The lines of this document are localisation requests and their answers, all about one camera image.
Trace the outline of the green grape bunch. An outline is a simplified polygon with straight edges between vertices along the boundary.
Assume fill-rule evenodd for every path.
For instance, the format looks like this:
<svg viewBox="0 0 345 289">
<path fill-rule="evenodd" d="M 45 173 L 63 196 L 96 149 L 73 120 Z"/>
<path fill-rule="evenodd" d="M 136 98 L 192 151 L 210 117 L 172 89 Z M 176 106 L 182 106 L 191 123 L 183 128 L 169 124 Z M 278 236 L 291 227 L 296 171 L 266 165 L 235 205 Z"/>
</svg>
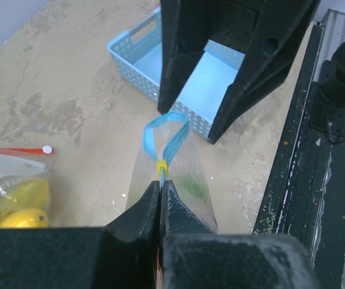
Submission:
<svg viewBox="0 0 345 289">
<path fill-rule="evenodd" d="M 181 187 L 187 190 L 193 197 L 207 204 L 210 200 L 210 192 L 207 183 L 198 175 L 183 174 L 177 177 Z"/>
</svg>

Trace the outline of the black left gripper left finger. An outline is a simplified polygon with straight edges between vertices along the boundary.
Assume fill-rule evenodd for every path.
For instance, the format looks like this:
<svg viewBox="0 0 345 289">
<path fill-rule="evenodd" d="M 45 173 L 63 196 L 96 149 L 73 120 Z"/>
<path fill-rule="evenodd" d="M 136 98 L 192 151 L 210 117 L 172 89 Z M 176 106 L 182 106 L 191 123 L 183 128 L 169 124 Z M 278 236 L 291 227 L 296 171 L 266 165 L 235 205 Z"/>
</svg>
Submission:
<svg viewBox="0 0 345 289">
<path fill-rule="evenodd" d="M 155 288 L 159 193 L 103 227 L 0 229 L 0 288 Z"/>
</svg>

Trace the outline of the yellow star fruit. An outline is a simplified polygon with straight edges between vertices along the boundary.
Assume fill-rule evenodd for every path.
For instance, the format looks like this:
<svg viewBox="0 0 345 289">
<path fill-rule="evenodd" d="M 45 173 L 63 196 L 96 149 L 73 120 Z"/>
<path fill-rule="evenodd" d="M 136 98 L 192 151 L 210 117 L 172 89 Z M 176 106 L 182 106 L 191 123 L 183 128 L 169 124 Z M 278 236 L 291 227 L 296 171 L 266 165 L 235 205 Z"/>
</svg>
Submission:
<svg viewBox="0 0 345 289">
<path fill-rule="evenodd" d="M 49 203 L 49 182 L 45 178 L 29 179 L 20 183 L 10 197 L 18 208 L 38 208 L 44 211 Z"/>
</svg>

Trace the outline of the clear blue-zipper bag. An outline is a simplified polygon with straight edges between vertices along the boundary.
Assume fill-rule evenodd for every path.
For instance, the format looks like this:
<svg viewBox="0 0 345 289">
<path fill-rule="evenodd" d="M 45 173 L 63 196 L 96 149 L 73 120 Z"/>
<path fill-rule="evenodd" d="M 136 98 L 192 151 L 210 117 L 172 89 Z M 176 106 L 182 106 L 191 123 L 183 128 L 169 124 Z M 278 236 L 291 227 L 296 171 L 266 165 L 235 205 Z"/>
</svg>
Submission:
<svg viewBox="0 0 345 289">
<path fill-rule="evenodd" d="M 208 229 L 217 232 L 211 196 L 207 204 L 193 197 L 177 181 L 177 177 L 183 174 L 198 175 L 207 183 L 189 117 L 179 111 L 170 111 L 150 121 L 143 130 L 126 208 L 142 197 L 151 181 L 160 181 L 161 185 L 165 181 L 172 181 L 178 197 L 190 214 Z"/>
</svg>

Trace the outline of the clear orange-zipper bag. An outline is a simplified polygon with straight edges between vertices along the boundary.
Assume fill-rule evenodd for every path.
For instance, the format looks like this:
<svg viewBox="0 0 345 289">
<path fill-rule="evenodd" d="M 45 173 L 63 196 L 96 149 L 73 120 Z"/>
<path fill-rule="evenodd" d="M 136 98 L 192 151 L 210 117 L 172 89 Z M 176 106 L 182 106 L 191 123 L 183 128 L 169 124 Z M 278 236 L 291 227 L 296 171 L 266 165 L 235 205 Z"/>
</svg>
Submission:
<svg viewBox="0 0 345 289">
<path fill-rule="evenodd" d="M 54 149 L 49 145 L 42 148 L 0 148 L 0 185 L 10 194 L 16 186 L 29 179 L 45 178 L 49 182 L 53 162 Z M 47 217 L 50 203 L 51 194 L 44 210 Z"/>
</svg>

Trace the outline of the yellow mango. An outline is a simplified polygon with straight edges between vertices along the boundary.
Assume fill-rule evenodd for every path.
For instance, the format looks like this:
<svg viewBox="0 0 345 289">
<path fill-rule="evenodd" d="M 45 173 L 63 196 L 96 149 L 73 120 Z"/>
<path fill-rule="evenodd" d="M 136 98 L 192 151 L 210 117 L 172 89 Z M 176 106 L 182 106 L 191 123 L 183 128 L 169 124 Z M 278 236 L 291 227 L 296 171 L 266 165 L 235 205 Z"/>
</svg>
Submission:
<svg viewBox="0 0 345 289">
<path fill-rule="evenodd" d="M 47 228 L 48 226 L 46 213 L 38 208 L 16 211 L 0 223 L 0 228 Z"/>
</svg>

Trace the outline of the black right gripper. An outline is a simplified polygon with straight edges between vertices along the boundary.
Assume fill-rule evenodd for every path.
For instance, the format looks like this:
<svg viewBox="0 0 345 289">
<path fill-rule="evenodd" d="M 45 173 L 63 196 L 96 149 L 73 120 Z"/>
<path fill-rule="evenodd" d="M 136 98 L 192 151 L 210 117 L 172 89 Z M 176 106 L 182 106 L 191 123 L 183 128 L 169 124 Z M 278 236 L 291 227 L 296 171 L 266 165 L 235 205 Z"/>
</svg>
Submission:
<svg viewBox="0 0 345 289">
<path fill-rule="evenodd" d="M 207 41 L 245 54 L 208 134 L 215 144 L 289 74 L 319 1 L 161 1 L 163 65 L 158 111 L 167 113 Z"/>
</svg>

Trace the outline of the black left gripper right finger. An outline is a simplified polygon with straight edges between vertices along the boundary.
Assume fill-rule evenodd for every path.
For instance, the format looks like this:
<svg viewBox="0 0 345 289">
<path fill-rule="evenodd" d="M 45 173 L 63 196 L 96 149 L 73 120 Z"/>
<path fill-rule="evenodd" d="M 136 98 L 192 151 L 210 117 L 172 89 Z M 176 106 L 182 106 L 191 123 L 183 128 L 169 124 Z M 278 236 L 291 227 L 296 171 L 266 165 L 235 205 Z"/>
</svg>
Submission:
<svg viewBox="0 0 345 289">
<path fill-rule="evenodd" d="M 182 202 L 172 181 L 161 192 L 165 288 L 319 288 L 308 253 L 286 234 L 219 235 Z"/>
</svg>

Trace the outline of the light blue plastic basket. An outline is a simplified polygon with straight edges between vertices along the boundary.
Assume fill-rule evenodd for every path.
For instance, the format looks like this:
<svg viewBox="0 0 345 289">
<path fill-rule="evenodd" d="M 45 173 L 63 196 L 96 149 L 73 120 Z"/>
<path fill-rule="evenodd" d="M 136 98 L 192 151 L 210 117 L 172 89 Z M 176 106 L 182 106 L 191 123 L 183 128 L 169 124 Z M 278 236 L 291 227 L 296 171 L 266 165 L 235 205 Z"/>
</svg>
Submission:
<svg viewBox="0 0 345 289">
<path fill-rule="evenodd" d="M 158 101 L 162 71 L 161 12 L 151 11 L 140 23 L 107 44 L 120 75 L 149 99 Z M 185 113 L 192 130 L 207 140 L 228 86 L 235 80 L 244 54 L 212 40 L 194 68 L 173 111 Z"/>
</svg>

